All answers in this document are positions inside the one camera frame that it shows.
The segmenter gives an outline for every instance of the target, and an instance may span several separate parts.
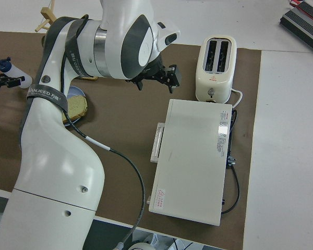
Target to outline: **bread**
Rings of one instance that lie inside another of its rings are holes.
[[[87,113],[87,100],[82,95],[76,95],[67,100],[68,102],[68,116],[71,121],[75,121],[83,117]],[[66,117],[62,114],[63,123],[67,123]]]

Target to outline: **brown table surface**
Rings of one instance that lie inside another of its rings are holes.
[[[42,34],[0,32],[0,59],[10,56],[14,65],[35,77],[42,56]],[[169,94],[166,86],[145,81],[143,90],[124,80],[99,78],[74,80],[89,105],[87,115],[77,126],[88,136],[127,155],[138,166],[151,194],[156,164],[150,162],[158,122],[165,122],[170,98],[195,100],[195,72],[199,46],[171,45],[162,53],[165,66],[177,64],[181,86]],[[232,155],[241,197],[236,208],[222,216],[219,227],[154,214],[146,207],[140,227],[224,249],[242,249],[261,51],[238,49],[233,87],[244,98],[234,128]],[[19,173],[21,152],[18,127],[25,108],[27,90],[19,87],[0,90],[0,189],[12,191]],[[229,103],[238,96],[232,94]],[[96,215],[133,224],[140,209],[139,181],[131,166],[120,157],[94,145],[105,171],[105,184]],[[236,198],[235,181],[226,171],[224,198],[230,206]]]

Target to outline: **white bottle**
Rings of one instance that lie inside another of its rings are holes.
[[[10,62],[10,57],[0,60],[0,71],[8,77],[25,77],[24,81],[21,81],[20,87],[22,89],[28,88],[32,83],[32,78]]]

